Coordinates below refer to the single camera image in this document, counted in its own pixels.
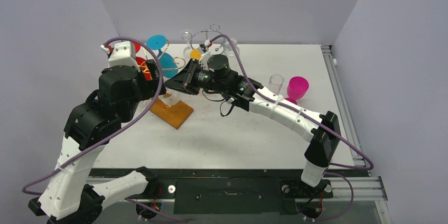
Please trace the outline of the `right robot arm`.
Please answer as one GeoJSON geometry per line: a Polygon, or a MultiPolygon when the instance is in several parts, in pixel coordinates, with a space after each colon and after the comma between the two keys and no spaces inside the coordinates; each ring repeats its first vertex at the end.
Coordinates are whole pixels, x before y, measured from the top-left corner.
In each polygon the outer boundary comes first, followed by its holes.
{"type": "Polygon", "coordinates": [[[285,100],[261,83],[231,70],[228,58],[222,54],[211,56],[206,67],[190,59],[165,85],[187,95],[198,95],[200,90],[220,94],[232,108],[263,115],[296,132],[309,143],[298,189],[305,196],[319,189],[340,141],[335,113],[317,113],[285,100]]]}

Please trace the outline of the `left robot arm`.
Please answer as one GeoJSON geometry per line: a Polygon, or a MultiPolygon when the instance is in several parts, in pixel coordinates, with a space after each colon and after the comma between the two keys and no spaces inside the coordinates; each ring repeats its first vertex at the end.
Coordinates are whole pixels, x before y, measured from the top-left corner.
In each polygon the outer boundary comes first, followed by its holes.
{"type": "Polygon", "coordinates": [[[92,223],[108,206],[134,195],[150,198],[158,190],[157,176],[142,166],[117,179],[91,185],[87,178],[107,138],[130,124],[138,104],[166,92],[161,68],[147,60],[148,73],[137,66],[104,69],[99,88],[70,113],[62,149],[45,191],[29,201],[48,223],[92,223]]]}

